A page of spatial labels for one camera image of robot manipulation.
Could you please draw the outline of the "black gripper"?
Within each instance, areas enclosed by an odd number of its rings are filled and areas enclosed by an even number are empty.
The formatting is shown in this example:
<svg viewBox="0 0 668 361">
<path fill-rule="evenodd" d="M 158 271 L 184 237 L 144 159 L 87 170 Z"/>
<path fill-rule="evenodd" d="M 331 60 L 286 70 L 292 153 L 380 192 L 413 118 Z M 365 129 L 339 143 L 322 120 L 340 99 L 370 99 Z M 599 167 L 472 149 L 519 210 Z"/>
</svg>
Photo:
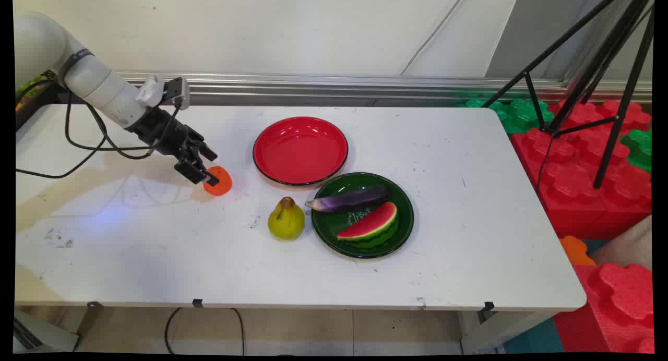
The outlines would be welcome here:
<svg viewBox="0 0 668 361">
<path fill-rule="evenodd" d="M 218 155 L 204 142 L 203 136 L 186 124 L 176 120 L 174 114 L 159 107 L 151 107 L 127 129 L 160 154 L 177 158 L 174 169 L 193 184 L 219 184 L 219 179 L 203 165 L 200 154 L 208 161 Z"/>
</svg>

